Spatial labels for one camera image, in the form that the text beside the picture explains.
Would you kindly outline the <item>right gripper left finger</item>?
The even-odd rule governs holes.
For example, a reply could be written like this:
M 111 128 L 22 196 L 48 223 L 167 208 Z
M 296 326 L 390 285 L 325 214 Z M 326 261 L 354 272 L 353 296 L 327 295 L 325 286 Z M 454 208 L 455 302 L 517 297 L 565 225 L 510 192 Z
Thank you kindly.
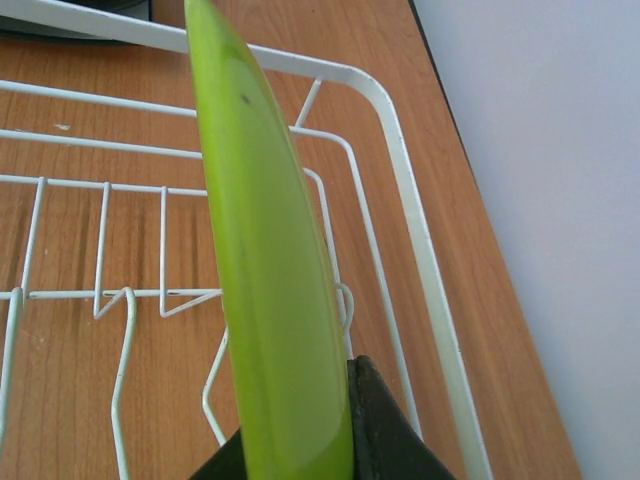
M 247 480 L 241 431 L 237 430 L 189 479 Z

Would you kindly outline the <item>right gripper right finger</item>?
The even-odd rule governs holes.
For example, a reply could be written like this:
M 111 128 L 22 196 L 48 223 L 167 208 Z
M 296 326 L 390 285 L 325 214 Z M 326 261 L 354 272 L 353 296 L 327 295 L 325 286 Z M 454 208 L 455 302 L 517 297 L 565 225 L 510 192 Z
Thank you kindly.
M 347 362 L 355 479 L 452 479 L 413 430 L 374 362 Z

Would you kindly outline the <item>green plastic plate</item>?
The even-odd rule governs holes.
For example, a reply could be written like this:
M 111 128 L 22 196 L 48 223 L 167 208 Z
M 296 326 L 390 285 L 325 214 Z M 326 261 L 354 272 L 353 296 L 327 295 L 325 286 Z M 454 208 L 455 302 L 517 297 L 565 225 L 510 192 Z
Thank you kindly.
M 271 87 L 209 1 L 184 5 L 233 382 L 252 479 L 349 479 L 336 292 L 308 183 Z

